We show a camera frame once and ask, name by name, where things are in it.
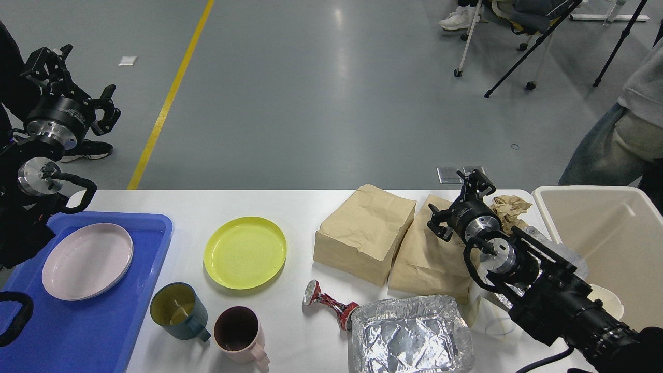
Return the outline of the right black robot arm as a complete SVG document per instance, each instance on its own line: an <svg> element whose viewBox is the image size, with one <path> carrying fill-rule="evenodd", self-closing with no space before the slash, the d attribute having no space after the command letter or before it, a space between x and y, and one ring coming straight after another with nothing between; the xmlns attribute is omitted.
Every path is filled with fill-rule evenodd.
<svg viewBox="0 0 663 373"><path fill-rule="evenodd" d="M445 210L429 205L428 227L443 241L457 234L474 283L511 303L510 319L547 346L562 338L567 349L521 368L529 372L577 350L598 372L661 372L661 328L635 331L611 316L577 267L544 243L513 227L507 233L484 197L495 186L477 168L465 173L460 195Z"/></svg>

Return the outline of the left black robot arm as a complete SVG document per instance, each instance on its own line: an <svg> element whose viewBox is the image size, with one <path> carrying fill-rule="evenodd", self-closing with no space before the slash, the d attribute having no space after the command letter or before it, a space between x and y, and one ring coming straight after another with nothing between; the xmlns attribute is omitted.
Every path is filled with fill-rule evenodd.
<svg viewBox="0 0 663 373"><path fill-rule="evenodd" d="M23 121L27 137L2 147L2 268L11 269L40 252L55 236L47 222L55 214L84 211L97 190L89 179L59 168L66 151L78 149L89 130L111 132L121 115L114 106L114 84L92 98L71 78L59 51L31 53L20 76L41 89Z"/></svg>

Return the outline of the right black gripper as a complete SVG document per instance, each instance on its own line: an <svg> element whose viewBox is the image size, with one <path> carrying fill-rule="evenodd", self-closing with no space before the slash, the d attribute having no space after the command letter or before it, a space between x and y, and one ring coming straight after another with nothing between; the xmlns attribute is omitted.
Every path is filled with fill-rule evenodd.
<svg viewBox="0 0 663 373"><path fill-rule="evenodd" d="M485 173L473 170L462 178L461 193L457 198L458 206L440 210L433 203L428 204L431 216L427 222L434 235L449 242L455 232L462 242L472 237L482 237L488 232L502 231L502 222L484 198L495 193L496 187Z"/></svg>

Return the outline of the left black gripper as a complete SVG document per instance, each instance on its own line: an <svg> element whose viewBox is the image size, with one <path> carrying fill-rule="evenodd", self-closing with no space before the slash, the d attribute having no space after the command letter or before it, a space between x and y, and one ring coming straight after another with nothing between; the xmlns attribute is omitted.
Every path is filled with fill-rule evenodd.
<svg viewBox="0 0 663 373"><path fill-rule="evenodd" d="M121 110L114 106L114 83L104 88L100 98L90 99L89 106L63 97L74 95L73 79L65 62L72 50L71 44L57 51L37 49L20 72L20 77L36 85L41 95L49 94L41 97L28 114L24 129L31 139L60 150L78 146L90 128L97 136L109 134L121 116ZM98 109L103 112L100 120L95 114Z"/></svg>

